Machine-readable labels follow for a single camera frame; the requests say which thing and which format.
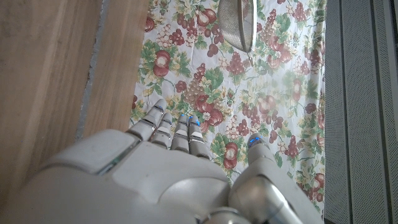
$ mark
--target metal strainer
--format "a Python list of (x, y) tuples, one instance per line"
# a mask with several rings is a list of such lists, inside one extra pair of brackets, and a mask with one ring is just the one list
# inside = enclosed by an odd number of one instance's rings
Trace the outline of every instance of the metal strainer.
[(256, 45), (256, 12), (256, 0), (220, 0), (218, 21), (224, 40), (243, 52), (253, 51)]

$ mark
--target wooden board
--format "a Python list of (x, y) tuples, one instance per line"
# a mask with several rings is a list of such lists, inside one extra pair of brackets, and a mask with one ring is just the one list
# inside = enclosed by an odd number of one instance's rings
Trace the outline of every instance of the wooden board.
[(101, 2), (0, 1), (0, 207), (74, 142)]
[(83, 137), (128, 128), (148, 6), (148, 0), (109, 2)]

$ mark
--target robotic hand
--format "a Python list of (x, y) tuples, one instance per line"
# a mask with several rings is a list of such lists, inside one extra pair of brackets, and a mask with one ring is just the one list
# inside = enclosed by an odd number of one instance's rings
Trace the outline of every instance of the robotic hand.
[(126, 133), (105, 130), (51, 158), (0, 223), (322, 223), (259, 134), (230, 188), (199, 122), (181, 115), (170, 150), (165, 100)]

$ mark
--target gray perforated panel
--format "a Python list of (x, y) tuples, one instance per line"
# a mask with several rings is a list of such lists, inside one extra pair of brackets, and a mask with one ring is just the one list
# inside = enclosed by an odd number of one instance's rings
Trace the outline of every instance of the gray perforated panel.
[(340, 3), (328, 1), (326, 19), (325, 218), (350, 223), (341, 58)]
[(342, 16), (353, 221), (388, 223), (370, 2), (342, 1)]
[(388, 1), (375, 1), (374, 13), (376, 22), (377, 49), (379, 58), (379, 71), (381, 81), (381, 97), (384, 118), (384, 134), (387, 149), (387, 161), (389, 169), (389, 182), (391, 190), (392, 218), (393, 222), (398, 222), (397, 200), (398, 200), (398, 142), (396, 136), (396, 121), (394, 118), (394, 102), (396, 94), (392, 94), (392, 84), (397, 87), (397, 83), (391, 83), (391, 77), (396, 77), (395, 51), (389, 52), (389, 47), (394, 47), (392, 39), (392, 17), (389, 15)]

